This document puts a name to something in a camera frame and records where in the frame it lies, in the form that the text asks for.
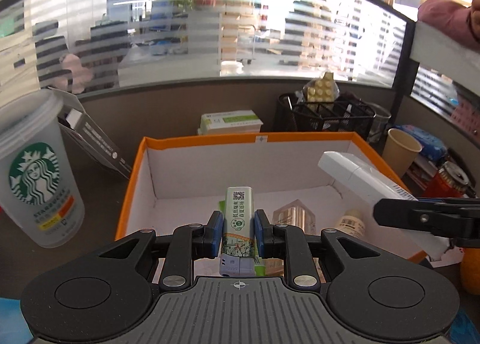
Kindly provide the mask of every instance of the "plastic bag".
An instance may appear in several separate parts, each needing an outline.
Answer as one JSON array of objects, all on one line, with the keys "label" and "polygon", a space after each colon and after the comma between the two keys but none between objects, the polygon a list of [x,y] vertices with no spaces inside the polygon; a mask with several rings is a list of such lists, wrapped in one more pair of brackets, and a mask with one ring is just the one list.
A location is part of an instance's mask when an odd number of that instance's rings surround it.
[{"label": "plastic bag", "polygon": [[333,102],[340,90],[333,80],[333,73],[325,72],[322,78],[312,79],[304,85],[302,93],[307,102]]}]

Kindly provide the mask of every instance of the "starbucks logo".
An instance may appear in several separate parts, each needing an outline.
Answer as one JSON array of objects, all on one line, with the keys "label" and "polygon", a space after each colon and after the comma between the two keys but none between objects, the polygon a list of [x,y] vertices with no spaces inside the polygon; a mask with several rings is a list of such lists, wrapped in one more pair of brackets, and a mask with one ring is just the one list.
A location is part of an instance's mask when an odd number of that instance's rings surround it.
[{"label": "starbucks logo", "polygon": [[11,163],[10,189],[22,202],[41,205],[59,185],[59,162],[52,148],[35,143],[24,148]]},{"label": "starbucks logo", "polygon": [[235,218],[231,222],[232,228],[236,231],[241,230],[245,226],[245,220],[243,218]]}]

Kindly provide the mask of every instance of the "circular pad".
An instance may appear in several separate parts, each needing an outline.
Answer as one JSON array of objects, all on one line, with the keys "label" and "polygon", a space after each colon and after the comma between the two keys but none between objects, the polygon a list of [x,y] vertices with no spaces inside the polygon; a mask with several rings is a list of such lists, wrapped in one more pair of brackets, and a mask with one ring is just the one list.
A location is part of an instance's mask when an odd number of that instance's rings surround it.
[{"label": "circular pad", "polygon": [[55,298],[71,309],[89,309],[105,302],[110,292],[110,285],[101,279],[75,278],[58,286]]},{"label": "circular pad", "polygon": [[371,298],[380,305],[403,309],[417,305],[425,296],[423,287],[402,276],[386,276],[368,286]]}]

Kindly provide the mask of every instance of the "black mesh basket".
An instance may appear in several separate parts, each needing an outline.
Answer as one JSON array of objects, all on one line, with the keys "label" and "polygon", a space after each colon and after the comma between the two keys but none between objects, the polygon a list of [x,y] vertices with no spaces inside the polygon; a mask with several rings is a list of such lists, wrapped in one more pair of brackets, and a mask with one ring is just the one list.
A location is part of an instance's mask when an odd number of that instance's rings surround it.
[{"label": "black mesh basket", "polygon": [[339,96],[334,102],[299,103],[294,93],[278,97],[274,132],[356,132],[367,139],[375,111]]}]

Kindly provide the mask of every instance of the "glass partition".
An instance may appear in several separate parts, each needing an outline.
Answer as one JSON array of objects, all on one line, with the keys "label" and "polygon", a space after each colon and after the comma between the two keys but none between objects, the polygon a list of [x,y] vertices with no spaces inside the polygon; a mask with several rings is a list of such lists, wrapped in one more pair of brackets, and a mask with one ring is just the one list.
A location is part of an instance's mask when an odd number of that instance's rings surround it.
[{"label": "glass partition", "polygon": [[5,88],[73,93],[218,77],[392,87],[407,17],[370,0],[9,0]]},{"label": "glass partition", "polygon": [[480,97],[436,70],[418,69],[412,98],[480,144]]}]

